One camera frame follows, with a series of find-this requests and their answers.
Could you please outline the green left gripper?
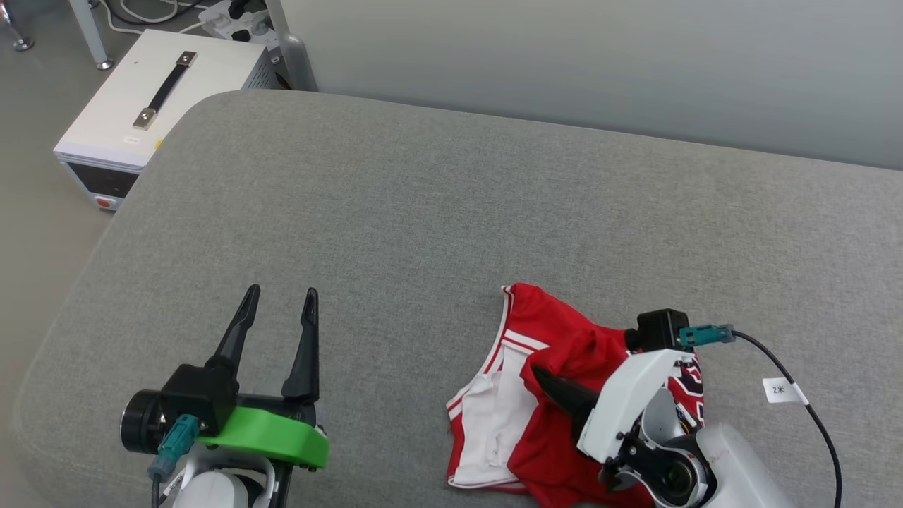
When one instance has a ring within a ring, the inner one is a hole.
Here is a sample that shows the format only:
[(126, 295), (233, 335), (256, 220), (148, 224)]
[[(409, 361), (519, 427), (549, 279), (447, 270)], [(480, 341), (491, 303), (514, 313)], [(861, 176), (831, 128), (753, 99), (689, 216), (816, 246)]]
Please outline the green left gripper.
[[(253, 284), (246, 293), (207, 369), (225, 370), (230, 385), (238, 388), (238, 368), (246, 335), (254, 325), (261, 287)], [(318, 425), (315, 403), (320, 398), (319, 296), (315, 287), (307, 290), (300, 318), (302, 334), (291, 372), (281, 386), (281, 396), (240, 395), (219, 434), (201, 434), (204, 446), (225, 447), (263, 456), (307, 469), (325, 469), (329, 441)]]

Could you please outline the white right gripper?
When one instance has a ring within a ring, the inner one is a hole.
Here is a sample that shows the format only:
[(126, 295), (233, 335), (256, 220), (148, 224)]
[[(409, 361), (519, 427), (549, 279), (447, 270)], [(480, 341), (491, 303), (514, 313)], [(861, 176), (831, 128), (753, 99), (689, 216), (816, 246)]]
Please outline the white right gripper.
[(594, 392), (532, 368), (545, 396), (571, 419), (576, 447), (603, 465), (690, 465), (681, 448), (699, 430), (699, 365), (692, 351), (633, 353)]

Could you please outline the red basketball jersey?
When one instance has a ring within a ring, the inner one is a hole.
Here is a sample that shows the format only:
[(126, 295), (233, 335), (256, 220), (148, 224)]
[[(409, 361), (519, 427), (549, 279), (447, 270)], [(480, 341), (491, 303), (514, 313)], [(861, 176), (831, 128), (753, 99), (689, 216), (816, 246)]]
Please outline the red basketball jersey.
[(573, 444), (571, 418), (540, 388), (538, 366), (592, 390), (629, 357), (625, 332), (591, 322), (541, 287), (501, 289), (499, 329), (472, 380), (447, 403), (453, 488), (527, 494), (541, 508), (653, 508), (642, 486), (609, 490)]

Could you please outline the white power supply box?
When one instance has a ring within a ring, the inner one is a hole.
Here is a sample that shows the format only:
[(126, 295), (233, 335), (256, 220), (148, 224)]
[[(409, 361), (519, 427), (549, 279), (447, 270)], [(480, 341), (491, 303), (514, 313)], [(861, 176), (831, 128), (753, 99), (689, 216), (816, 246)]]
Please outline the white power supply box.
[[(148, 130), (133, 122), (184, 51), (193, 65)], [(191, 107), (236, 90), (278, 89), (272, 57), (261, 43), (146, 31), (91, 97), (54, 147), (54, 155), (101, 211), (115, 212), (154, 153)]]

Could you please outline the white power strip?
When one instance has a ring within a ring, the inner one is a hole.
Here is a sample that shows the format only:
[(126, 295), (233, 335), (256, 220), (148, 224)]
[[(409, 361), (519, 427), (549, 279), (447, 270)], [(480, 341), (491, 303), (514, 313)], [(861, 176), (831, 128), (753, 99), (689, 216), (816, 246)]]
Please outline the white power strip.
[(239, 42), (275, 43), (268, 10), (250, 12), (244, 0), (220, 0), (199, 13), (200, 28), (208, 35)]

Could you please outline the grey metal table leg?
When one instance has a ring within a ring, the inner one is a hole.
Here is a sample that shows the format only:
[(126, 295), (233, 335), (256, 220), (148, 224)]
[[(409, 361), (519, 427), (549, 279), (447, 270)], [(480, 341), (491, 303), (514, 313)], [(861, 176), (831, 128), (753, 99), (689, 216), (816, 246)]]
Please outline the grey metal table leg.
[(68, 0), (72, 13), (76, 18), (78, 27), (86, 42), (88, 51), (97, 70), (106, 71), (112, 68), (115, 61), (109, 58), (100, 35), (99, 27), (97, 27), (90, 4), (92, 0)]
[(6, 26), (6, 28), (9, 29), (13, 40), (12, 45), (14, 51), (28, 51), (35, 45), (35, 42), (33, 42), (31, 38), (23, 34), (18, 23), (14, 19), (13, 14), (7, 7), (6, 0), (0, 0), (0, 25)]

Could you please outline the grey metal desk post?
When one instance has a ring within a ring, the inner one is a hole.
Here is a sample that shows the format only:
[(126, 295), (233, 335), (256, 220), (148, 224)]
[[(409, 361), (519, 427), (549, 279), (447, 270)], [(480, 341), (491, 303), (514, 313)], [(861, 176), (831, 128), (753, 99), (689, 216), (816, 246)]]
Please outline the grey metal desk post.
[(318, 91), (302, 36), (307, 0), (265, 0), (283, 54), (288, 83), (295, 90)]

